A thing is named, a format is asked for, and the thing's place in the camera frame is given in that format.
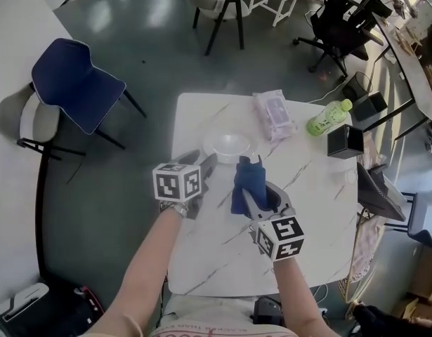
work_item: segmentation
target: gray concrete floor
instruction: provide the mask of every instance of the gray concrete floor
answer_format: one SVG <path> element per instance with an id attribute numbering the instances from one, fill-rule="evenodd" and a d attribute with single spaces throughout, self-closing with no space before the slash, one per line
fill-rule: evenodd
<path id="1" fill-rule="evenodd" d="M 127 83 L 148 119 L 125 99 L 115 105 L 102 130 L 127 146 L 122 151 L 98 136 L 85 136 L 62 118 L 55 143 L 86 150 L 87 155 L 64 155 L 64 161 L 49 163 L 44 243 L 50 271 L 89 286 L 104 306 L 110 304 L 155 219 L 151 170 L 170 157 L 181 93 L 251 95 L 281 88 L 288 100 L 311 101 L 332 90 L 340 76 L 336 65 L 328 58 L 310 74 L 306 67 L 321 52 L 291 44 L 294 37 L 313 37 L 304 13 L 315 7 L 312 0 L 298 0 L 291 17 L 276 28 L 270 12 L 255 9 L 244 19 L 244 51 L 239 50 L 235 22 L 223 23 L 209 57 L 203 52 L 213 22 L 201 17 L 192 29 L 195 9 L 186 0 L 75 0 L 56 10 L 72 37 L 91 47 L 94 64 Z M 366 47 L 372 61 L 382 49 L 372 42 Z M 356 71 L 369 74 L 372 68 L 352 56 L 346 66 L 351 76 Z M 398 68 L 385 59 L 377 63 L 373 82 L 389 111 L 410 98 Z M 340 98 L 336 91 L 319 103 Z M 391 143 L 419 119 L 413 106 L 374 131 L 390 163 L 386 175 L 407 192 L 432 191 L 432 156 L 425 152 L 421 129 Z M 417 264 L 416 247 L 405 235 L 386 233 L 374 259 L 377 278 L 364 295 L 366 303 L 391 309 Z M 329 285 L 320 306 L 329 309 L 332 326 L 345 335 L 350 325 L 343 321 L 346 306 L 335 284 Z"/>

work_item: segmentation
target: white chair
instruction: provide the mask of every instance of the white chair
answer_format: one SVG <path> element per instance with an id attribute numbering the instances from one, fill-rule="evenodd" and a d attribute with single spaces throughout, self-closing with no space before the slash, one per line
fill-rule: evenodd
<path id="1" fill-rule="evenodd" d="M 52 145 L 59 120 L 59 107 L 41 103 L 32 84 L 0 102 L 0 133 L 9 140 L 56 160 L 61 158 L 50 150 L 85 156 L 84 152 Z"/>
<path id="2" fill-rule="evenodd" d="M 208 18 L 214 19 L 216 24 L 209 39 L 208 47 L 205 56 L 211 52 L 211 48 L 216 38 L 217 31 L 221 26 L 222 20 L 237 20 L 237 28 L 239 32 L 239 45 L 241 50 L 244 49 L 244 31 L 242 29 L 242 18 L 250 14 L 248 6 L 243 0 L 189 0 L 197 7 L 195 11 L 194 24 L 192 28 L 196 28 L 200 12 Z"/>

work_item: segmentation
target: wristwatch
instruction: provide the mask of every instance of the wristwatch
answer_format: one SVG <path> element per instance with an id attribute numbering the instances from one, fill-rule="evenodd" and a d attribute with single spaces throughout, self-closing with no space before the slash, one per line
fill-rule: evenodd
<path id="1" fill-rule="evenodd" d="M 182 218 L 188 216 L 188 207 L 181 202 L 161 201 L 159 203 L 159 210 L 162 212 L 167 209 L 175 210 Z"/>

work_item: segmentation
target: green bottle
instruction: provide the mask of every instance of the green bottle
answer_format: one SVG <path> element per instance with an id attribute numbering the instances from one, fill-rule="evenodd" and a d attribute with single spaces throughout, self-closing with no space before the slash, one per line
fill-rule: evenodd
<path id="1" fill-rule="evenodd" d="M 322 135 L 331 126 L 340 124 L 347 118 L 353 104 L 349 99 L 330 102 L 319 115 L 309 119 L 306 129 L 312 136 Z"/>

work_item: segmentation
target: white marble table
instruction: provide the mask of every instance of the white marble table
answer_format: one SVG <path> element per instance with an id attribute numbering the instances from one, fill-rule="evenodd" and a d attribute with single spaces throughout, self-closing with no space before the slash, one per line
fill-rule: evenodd
<path id="1" fill-rule="evenodd" d="M 202 146 L 215 126 L 258 136 L 266 178 L 284 188 L 306 239 L 299 265 L 309 286 L 348 274 L 355 237 L 358 188 L 333 178 L 356 169 L 356 159 L 327 156 L 327 137 L 305 130 L 322 106 L 287 101 L 299 132 L 280 143 L 264 137 L 251 96 L 184 93 L 178 98 L 172 157 Z M 277 293 L 273 265 L 249 234 L 251 220 L 230 213 L 235 165 L 219 164 L 195 221 L 184 220 L 171 262 L 169 288 L 197 296 L 258 296 Z"/>

